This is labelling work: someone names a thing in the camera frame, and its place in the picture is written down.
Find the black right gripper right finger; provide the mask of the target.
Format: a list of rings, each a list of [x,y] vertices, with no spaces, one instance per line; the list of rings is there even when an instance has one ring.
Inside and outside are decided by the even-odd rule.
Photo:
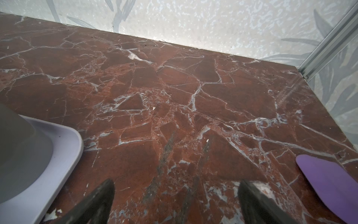
[[[246,224],[296,224],[273,199],[268,198],[254,184],[242,181],[238,188],[238,200]]]

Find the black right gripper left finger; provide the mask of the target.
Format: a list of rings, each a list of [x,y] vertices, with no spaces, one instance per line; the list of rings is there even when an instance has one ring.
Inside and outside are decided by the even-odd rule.
[[[56,223],[106,224],[109,220],[114,196],[114,182],[107,179]]]

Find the grey ceramic mug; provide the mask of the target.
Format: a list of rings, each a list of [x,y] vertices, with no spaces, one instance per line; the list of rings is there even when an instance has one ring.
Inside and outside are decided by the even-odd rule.
[[[43,131],[1,105],[1,203],[32,185],[52,155],[53,143]]]

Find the lavender plastic tray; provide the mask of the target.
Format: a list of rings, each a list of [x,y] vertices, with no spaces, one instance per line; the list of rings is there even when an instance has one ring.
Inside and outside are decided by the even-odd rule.
[[[39,224],[78,164],[84,149],[79,132],[71,127],[24,116],[53,143],[53,155],[40,177],[22,193],[1,203],[2,224]]]

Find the purple silicone spatula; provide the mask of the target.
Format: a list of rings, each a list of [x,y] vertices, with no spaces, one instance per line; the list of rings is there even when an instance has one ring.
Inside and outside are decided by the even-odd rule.
[[[296,163],[330,211],[347,224],[358,222],[358,183],[341,166],[309,155]]]

